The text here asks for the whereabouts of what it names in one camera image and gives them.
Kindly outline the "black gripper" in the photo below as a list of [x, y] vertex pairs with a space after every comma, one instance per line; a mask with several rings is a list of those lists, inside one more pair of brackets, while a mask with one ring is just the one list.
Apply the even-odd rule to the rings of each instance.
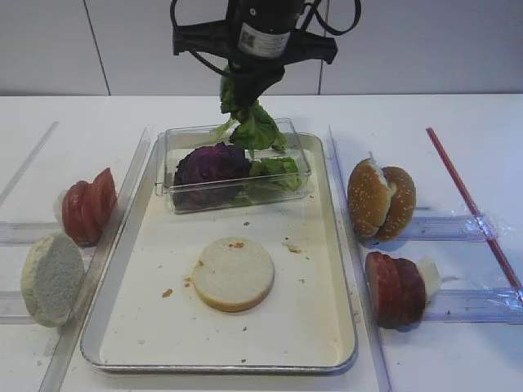
[[281, 81], [285, 65], [333, 62], [335, 40], [307, 31], [318, 5], [317, 1], [229, 1], [223, 20], [180, 25], [177, 2], [172, 1], [173, 54], [188, 52], [222, 76], [226, 71], [203, 58], [204, 53], [240, 66], [230, 71], [230, 108], [237, 121], [246, 122], [260, 95]]

